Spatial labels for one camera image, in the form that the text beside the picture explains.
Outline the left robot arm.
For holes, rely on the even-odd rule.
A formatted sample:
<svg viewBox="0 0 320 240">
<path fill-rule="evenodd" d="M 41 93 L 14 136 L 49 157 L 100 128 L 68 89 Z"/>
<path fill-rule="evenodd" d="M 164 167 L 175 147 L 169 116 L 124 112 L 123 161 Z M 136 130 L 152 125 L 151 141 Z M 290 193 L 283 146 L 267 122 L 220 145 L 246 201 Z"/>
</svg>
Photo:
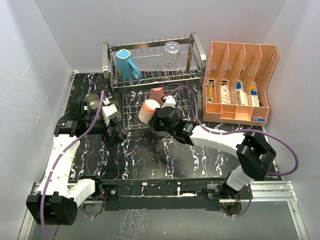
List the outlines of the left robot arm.
<svg viewBox="0 0 320 240">
<path fill-rule="evenodd" d="M 100 177 L 80 177 L 68 187 L 69 175 L 81 139 L 101 135 L 106 147 L 122 141 L 120 112 L 115 104 L 104 100 L 101 109 L 93 110 L 87 101 L 74 101 L 58 121 L 53 132 L 53 147 L 43 180 L 34 194 L 26 199 L 27 209 L 38 225 L 72 225 L 78 207 L 91 198 L 106 201 Z"/>
</svg>

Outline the dusty pink tumbler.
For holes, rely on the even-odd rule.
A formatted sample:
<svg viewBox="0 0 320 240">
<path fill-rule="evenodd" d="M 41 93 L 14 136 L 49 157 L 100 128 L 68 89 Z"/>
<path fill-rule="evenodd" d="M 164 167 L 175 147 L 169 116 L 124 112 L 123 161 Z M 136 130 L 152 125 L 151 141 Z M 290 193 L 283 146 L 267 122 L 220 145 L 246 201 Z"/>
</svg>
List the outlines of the dusty pink tumbler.
<svg viewBox="0 0 320 240">
<path fill-rule="evenodd" d="M 155 100 L 158 103 L 162 104 L 162 97 L 164 95 L 164 88 L 163 87 L 156 87 L 156 88 L 152 88 L 150 89 L 149 92 L 149 99 L 151 100 Z"/>
</svg>

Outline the peach handled mug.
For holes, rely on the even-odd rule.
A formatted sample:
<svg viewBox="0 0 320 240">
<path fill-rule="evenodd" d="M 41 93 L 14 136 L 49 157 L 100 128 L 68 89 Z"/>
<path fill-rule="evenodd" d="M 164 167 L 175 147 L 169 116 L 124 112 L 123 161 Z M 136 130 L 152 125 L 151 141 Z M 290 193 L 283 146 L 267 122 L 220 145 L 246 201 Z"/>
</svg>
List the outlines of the peach handled mug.
<svg viewBox="0 0 320 240">
<path fill-rule="evenodd" d="M 140 108 L 140 111 L 138 113 L 138 118 L 139 120 L 144 123 L 144 124 L 148 124 L 148 122 L 152 119 L 155 110 L 157 108 L 160 108 L 160 104 L 153 100 L 153 99 L 147 99 L 142 107 Z"/>
</svg>

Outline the cream and brown steel cup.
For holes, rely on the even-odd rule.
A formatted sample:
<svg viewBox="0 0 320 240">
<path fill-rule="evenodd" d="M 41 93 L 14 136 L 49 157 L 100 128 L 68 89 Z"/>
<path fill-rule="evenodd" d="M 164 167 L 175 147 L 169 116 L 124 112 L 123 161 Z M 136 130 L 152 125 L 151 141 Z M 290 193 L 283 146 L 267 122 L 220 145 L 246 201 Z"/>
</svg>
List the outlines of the cream and brown steel cup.
<svg viewBox="0 0 320 240">
<path fill-rule="evenodd" d="M 88 103 L 88 106 L 91 111 L 96 112 L 99 108 L 100 99 L 96 94 L 89 94 L 84 99 L 85 102 Z"/>
</svg>

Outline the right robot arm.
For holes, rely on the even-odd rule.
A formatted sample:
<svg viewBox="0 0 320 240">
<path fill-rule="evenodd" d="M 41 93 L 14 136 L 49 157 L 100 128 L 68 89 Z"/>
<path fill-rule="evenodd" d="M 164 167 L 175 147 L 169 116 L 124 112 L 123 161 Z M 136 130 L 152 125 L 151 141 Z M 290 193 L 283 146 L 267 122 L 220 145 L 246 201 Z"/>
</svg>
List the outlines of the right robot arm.
<svg viewBox="0 0 320 240">
<path fill-rule="evenodd" d="M 183 120 L 170 106 L 158 108 L 148 122 L 156 132 L 167 132 L 181 144 L 218 149 L 238 158 L 239 165 L 224 182 L 209 193 L 233 199 L 253 181 L 263 181 L 276 157 L 276 151 L 257 132 L 227 134 Z"/>
</svg>

